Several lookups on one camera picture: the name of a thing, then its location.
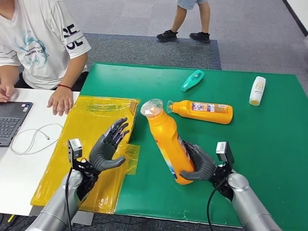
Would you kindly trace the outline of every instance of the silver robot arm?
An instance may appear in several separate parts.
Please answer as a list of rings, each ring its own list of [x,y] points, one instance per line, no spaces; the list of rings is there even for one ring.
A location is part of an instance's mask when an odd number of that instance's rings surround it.
[[[100,172],[119,167],[125,161],[123,156],[116,160],[112,160],[112,157],[123,137],[129,132],[123,132],[128,125],[125,123],[126,121],[127,118],[117,120],[100,136],[90,152],[89,161],[84,158],[84,161],[77,161],[82,156],[82,144],[79,139],[69,140],[68,156],[71,164],[69,173],[66,174],[61,185],[26,231],[66,230],[72,218],[94,186]],[[69,219],[67,215],[66,188]]]
[[[218,142],[216,153],[223,166],[217,166],[198,145],[183,142],[195,164],[196,172],[182,171],[187,180],[209,180],[232,203],[245,231],[282,231],[243,175],[232,169],[233,156],[228,142]]]
[[[282,231],[243,175],[231,173],[232,205],[245,231]]]
[[[63,177],[61,185],[41,211],[41,213],[26,231],[64,231],[69,222],[66,216],[65,187],[67,174]],[[83,176],[79,171],[72,170],[68,187],[69,210],[71,218],[82,203],[77,190],[82,184]]]

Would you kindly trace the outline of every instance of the orange bottle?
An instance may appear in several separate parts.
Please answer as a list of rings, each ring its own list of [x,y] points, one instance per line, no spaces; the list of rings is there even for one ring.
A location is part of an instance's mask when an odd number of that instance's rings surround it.
[[[163,110],[162,101],[147,101],[141,107],[141,113],[149,121],[149,130],[175,181],[178,184],[191,183],[180,176],[180,172],[193,172],[193,163],[177,134],[175,121]]]
[[[182,117],[209,121],[219,124],[229,124],[233,116],[231,106],[217,103],[199,103],[183,100],[180,102],[168,101],[167,113],[177,113]]]

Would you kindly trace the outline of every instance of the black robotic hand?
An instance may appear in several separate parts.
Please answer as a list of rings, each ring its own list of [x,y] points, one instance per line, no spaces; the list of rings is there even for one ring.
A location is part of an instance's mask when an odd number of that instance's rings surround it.
[[[195,164],[195,172],[181,171],[180,176],[186,180],[209,180],[217,167],[214,160],[198,145],[183,141]]]
[[[90,152],[89,162],[100,172],[124,163],[125,161],[124,156],[116,160],[112,160],[112,157],[123,137],[129,132],[128,130],[122,132],[128,126],[128,123],[125,123],[126,121],[127,118],[119,119],[101,135]]]

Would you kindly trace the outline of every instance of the white bottle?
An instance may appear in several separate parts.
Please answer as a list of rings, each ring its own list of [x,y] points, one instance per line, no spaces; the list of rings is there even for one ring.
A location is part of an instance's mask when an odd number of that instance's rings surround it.
[[[254,106],[259,106],[262,99],[263,92],[264,91],[265,82],[266,80],[263,77],[257,76],[252,85],[251,92],[250,93],[249,103]]]

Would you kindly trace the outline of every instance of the person's arm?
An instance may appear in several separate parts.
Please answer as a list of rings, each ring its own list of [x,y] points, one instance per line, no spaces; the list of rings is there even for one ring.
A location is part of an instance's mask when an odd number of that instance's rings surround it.
[[[88,53],[69,60],[67,70],[60,82],[61,85],[72,87],[84,70],[88,61]]]
[[[51,8],[51,27],[63,43],[70,61],[65,75],[59,83],[66,87],[58,86],[51,96],[48,107],[52,107],[54,115],[59,113],[62,116],[63,112],[68,114],[72,107],[72,93],[69,88],[72,87],[84,70],[88,60],[87,52],[91,49],[91,46],[62,0],[54,2],[54,5]]]
[[[20,62],[15,51],[0,44],[0,102],[6,103],[14,93]]]
[[[70,88],[72,87],[85,68],[87,60],[88,53],[69,60],[66,74],[60,84]],[[70,89],[58,86],[57,90],[50,97],[48,107],[52,106],[54,115],[59,113],[59,116],[62,116],[63,112],[67,115],[73,104],[72,94]]]
[[[11,97],[14,88],[14,84],[17,80],[18,69],[17,66],[0,66],[0,102],[6,103]]]
[[[0,66],[0,83],[14,85],[17,81],[18,67],[11,65]]]

